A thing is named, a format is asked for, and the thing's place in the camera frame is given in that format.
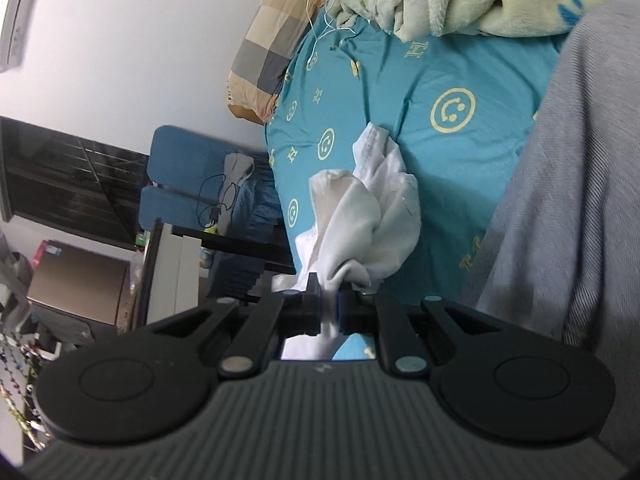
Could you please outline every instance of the white wall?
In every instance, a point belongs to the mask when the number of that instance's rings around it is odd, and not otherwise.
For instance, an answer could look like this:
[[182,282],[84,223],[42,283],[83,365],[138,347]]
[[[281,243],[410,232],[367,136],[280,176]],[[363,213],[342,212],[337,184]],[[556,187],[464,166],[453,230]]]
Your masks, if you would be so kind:
[[36,0],[0,115],[148,153],[174,124],[255,149],[261,127],[226,108],[226,78],[260,0]]

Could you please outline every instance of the gray fabric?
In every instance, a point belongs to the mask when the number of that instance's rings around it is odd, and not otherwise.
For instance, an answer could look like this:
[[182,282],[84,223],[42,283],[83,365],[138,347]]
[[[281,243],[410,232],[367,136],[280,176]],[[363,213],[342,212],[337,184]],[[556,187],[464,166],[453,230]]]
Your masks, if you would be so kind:
[[640,461],[640,0],[569,36],[463,299],[595,352],[617,391],[601,439]]

